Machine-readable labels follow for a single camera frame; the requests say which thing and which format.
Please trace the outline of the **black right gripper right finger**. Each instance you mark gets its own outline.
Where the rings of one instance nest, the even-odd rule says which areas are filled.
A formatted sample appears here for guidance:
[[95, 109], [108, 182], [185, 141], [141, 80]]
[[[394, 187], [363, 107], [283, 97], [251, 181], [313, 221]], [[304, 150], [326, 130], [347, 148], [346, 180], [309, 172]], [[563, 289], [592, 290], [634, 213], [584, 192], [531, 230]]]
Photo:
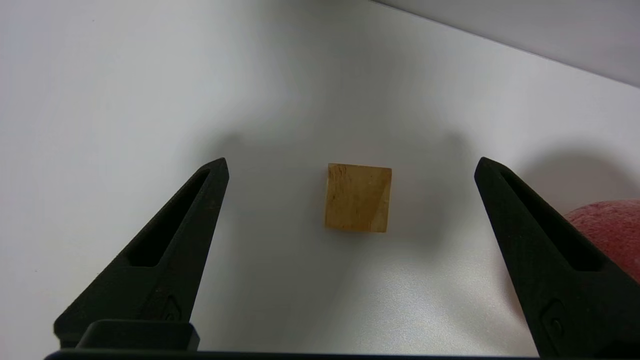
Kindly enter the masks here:
[[637, 358], [640, 288], [507, 166], [474, 180], [542, 358]]

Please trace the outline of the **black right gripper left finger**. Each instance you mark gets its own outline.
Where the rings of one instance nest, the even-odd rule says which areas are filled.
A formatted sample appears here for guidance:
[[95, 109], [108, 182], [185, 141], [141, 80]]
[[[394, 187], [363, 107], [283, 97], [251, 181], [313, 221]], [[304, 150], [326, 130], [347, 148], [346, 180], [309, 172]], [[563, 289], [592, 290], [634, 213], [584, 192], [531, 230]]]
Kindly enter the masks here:
[[57, 317], [62, 349], [97, 321], [190, 321], [229, 178], [223, 157], [190, 176]]

